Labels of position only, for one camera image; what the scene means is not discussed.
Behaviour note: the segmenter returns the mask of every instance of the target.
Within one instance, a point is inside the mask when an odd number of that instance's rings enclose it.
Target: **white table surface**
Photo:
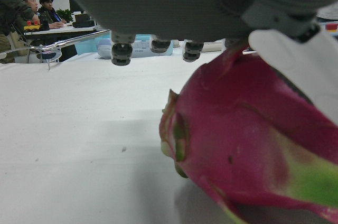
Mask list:
[[[93,31],[96,30],[97,26],[93,27],[73,27],[65,26],[58,29],[50,29],[46,31],[27,32],[25,35],[40,35],[40,34],[56,34],[56,33],[68,33],[68,32],[82,32],[82,31]]]
[[[0,64],[0,223],[233,223],[158,135],[169,89],[214,57]]]

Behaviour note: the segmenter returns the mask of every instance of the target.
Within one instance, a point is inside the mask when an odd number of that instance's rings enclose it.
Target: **person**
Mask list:
[[[53,8],[53,1],[54,0],[39,0],[41,7],[37,11],[41,15],[45,15],[47,17],[48,23],[53,22],[62,22],[67,23],[66,20],[62,19]]]
[[[10,33],[11,25],[19,13],[31,21],[40,22],[39,17],[34,14],[31,7],[22,0],[0,0],[0,52],[11,49],[6,36]],[[0,63],[11,62],[14,62],[13,55],[8,54],[5,59],[0,59]]]
[[[36,0],[23,0],[23,1],[26,2],[27,5],[31,7],[33,12],[39,16],[39,13],[37,12],[38,5],[37,5]],[[19,14],[17,19],[15,20],[16,28],[19,29],[20,32],[23,31],[24,26],[27,25],[27,21],[29,21],[29,20],[26,19],[21,14]],[[50,29],[58,29],[60,27],[64,27],[64,24],[62,22],[53,22],[53,23],[49,24]]]

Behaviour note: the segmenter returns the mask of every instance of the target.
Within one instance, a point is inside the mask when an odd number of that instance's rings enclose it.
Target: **red object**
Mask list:
[[[159,125],[162,152],[174,159],[181,176],[237,216],[236,223],[251,223],[250,211],[266,220],[271,215],[255,206],[269,206],[306,209],[338,224],[337,201],[329,207],[303,190],[318,176],[327,176],[326,186],[338,188],[338,179],[334,184],[333,175],[323,171],[332,167],[338,177],[338,126],[259,56],[242,55],[246,47],[226,49],[199,67],[179,95],[171,91]]]
[[[325,25],[326,30],[337,30],[338,24],[337,23],[327,23]]]

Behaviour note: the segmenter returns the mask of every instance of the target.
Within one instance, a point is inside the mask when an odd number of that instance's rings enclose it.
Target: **metal rod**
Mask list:
[[[63,47],[66,47],[66,46],[73,45],[77,42],[89,40],[89,39],[104,35],[109,31],[110,30],[101,30],[101,31],[98,31],[98,32],[95,32],[95,33],[78,36],[76,38],[69,38],[69,39],[66,39],[66,40],[62,40],[62,41],[58,41],[58,42],[46,45],[42,49],[43,50],[53,50],[55,48],[63,48]]]

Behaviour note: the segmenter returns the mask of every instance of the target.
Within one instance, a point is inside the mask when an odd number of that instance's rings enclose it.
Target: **potted plant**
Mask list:
[[[73,22],[73,17],[72,17],[72,13],[69,9],[66,10],[62,10],[62,9],[58,9],[57,10],[57,14],[64,20],[66,20],[67,22]]]

